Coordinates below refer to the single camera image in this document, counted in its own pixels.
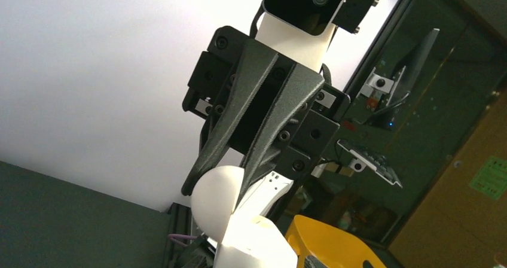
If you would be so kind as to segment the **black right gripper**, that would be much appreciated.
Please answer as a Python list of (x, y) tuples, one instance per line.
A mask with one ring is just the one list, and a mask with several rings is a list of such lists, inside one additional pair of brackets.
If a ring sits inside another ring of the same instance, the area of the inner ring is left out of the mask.
[(181, 193), (192, 195), (197, 181), (229, 149), (243, 154), (238, 200), (251, 181), (269, 172), (307, 179), (350, 104), (349, 95), (327, 84), (319, 71), (231, 26), (217, 29), (182, 104), (205, 122), (197, 160)]

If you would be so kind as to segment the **white earbud charging case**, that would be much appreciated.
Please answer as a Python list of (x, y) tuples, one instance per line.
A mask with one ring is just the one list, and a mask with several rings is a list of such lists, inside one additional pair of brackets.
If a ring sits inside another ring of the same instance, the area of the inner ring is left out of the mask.
[(296, 267), (298, 257), (268, 211), (292, 187), (270, 172), (238, 200), (244, 169), (218, 166), (206, 172), (191, 195), (191, 212), (201, 231), (217, 244), (214, 267)]

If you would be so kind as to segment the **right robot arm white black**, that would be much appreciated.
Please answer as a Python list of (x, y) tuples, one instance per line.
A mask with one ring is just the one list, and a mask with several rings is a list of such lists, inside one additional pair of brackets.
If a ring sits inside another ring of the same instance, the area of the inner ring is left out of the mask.
[(196, 199), (211, 184), (217, 208), (238, 175), (237, 208), (275, 219), (320, 165), (350, 103), (323, 75), (235, 28), (217, 29), (182, 103), (204, 119), (182, 194)]

